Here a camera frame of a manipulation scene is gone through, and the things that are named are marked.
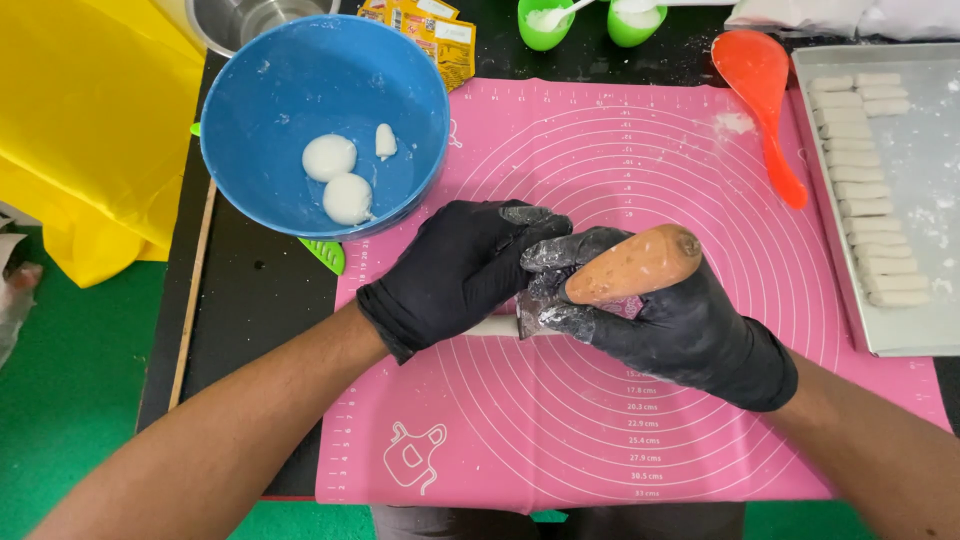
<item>blue plastic bowl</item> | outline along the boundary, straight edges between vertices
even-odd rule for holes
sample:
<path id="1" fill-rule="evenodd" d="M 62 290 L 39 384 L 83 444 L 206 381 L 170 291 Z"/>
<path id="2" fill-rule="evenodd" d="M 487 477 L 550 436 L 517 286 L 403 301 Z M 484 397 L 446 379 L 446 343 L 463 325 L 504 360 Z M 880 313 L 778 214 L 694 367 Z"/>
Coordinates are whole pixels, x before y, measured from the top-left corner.
<path id="1" fill-rule="evenodd" d="M 374 153 L 381 123 L 396 154 Z M 352 15 L 297 19 L 233 56 L 204 103 L 201 148 L 224 196 L 257 223 L 318 240 L 380 233 L 413 211 L 440 173 L 450 105 L 437 66 L 413 40 Z M 357 147 L 353 172 L 373 187 L 376 216 L 356 227 L 327 217 L 324 187 L 306 176 L 303 148 L 339 134 Z"/>

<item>metal baking tray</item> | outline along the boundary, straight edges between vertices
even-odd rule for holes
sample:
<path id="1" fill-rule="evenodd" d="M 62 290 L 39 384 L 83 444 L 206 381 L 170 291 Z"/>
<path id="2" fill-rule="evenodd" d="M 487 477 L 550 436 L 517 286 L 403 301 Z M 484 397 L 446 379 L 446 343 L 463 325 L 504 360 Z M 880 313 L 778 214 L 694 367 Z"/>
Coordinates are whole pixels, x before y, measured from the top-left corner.
<path id="1" fill-rule="evenodd" d="M 810 47 L 792 57 L 798 86 L 788 94 L 807 155 L 817 157 L 808 160 L 814 195 L 856 348 L 877 356 L 960 355 L 960 43 Z M 894 215 L 932 283 L 925 306 L 867 301 L 813 122 L 811 80 L 864 72 L 900 73 L 910 93 L 907 114 L 871 118 L 870 127 Z"/>

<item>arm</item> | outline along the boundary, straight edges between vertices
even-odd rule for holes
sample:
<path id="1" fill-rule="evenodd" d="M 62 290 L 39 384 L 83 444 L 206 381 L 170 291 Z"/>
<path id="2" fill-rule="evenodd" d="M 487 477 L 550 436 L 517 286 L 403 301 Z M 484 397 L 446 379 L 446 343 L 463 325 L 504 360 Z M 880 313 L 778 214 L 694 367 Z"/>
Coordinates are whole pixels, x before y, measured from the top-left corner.
<path id="1" fill-rule="evenodd" d="M 594 228 L 527 250 L 531 294 L 555 293 L 630 235 Z M 640 299 L 635 320 L 557 304 L 540 321 L 638 372 L 765 413 L 882 537 L 960 538 L 960 441 L 950 433 L 787 350 L 736 312 L 705 259 Z"/>
<path id="2" fill-rule="evenodd" d="M 30 538 L 226 538 L 354 380 L 388 351 L 402 363 L 479 323 L 526 286 L 520 254 L 570 228 L 520 201 L 437 210 L 356 302 L 143 430 Z"/>
<path id="3" fill-rule="evenodd" d="M 226 538 L 330 404 L 386 354 L 348 304 L 143 430 L 30 538 Z"/>
<path id="4" fill-rule="evenodd" d="M 960 538 L 960 440 L 793 353 L 797 393 L 767 420 L 883 538 Z"/>

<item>yellow cloth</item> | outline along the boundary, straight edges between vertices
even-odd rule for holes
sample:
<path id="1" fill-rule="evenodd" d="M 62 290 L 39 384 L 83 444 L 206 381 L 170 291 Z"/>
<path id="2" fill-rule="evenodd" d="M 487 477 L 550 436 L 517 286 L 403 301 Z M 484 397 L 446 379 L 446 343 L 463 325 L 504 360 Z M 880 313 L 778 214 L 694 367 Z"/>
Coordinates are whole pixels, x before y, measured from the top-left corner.
<path id="1" fill-rule="evenodd" d="M 0 2 L 0 199 L 81 287 L 165 260 L 204 55 L 150 0 Z"/>

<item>black table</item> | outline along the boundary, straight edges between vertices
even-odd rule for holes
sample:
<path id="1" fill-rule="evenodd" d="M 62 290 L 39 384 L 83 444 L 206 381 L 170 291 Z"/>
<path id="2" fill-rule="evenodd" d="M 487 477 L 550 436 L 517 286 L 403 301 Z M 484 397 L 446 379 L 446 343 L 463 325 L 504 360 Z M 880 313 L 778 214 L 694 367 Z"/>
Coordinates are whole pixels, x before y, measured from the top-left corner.
<path id="1" fill-rule="evenodd" d="M 723 32 L 730 8 L 673 10 L 650 40 L 633 49 L 621 49 L 607 37 L 607 4 L 597 2 L 577 13 L 576 24 L 557 48 L 537 53 L 519 37 L 516 3 L 454 3 L 461 10 L 460 19 L 477 25 L 477 77 L 724 86 L 709 59 L 709 47 Z M 341 12 L 356 13 L 359 4 L 347 0 Z M 785 45 L 841 42 L 818 38 Z M 225 63 L 219 55 L 207 53 L 197 102 L 198 121 L 206 93 Z M 200 141 L 193 137 L 137 431 L 167 410 L 208 183 Z M 299 240 L 254 223 L 218 194 L 183 398 L 323 320 L 333 311 L 335 289 L 336 276 Z M 935 363 L 951 425 L 960 433 L 960 362 L 938 358 Z M 267 488 L 266 498 L 313 499 L 320 426 L 313 428 L 290 456 Z"/>

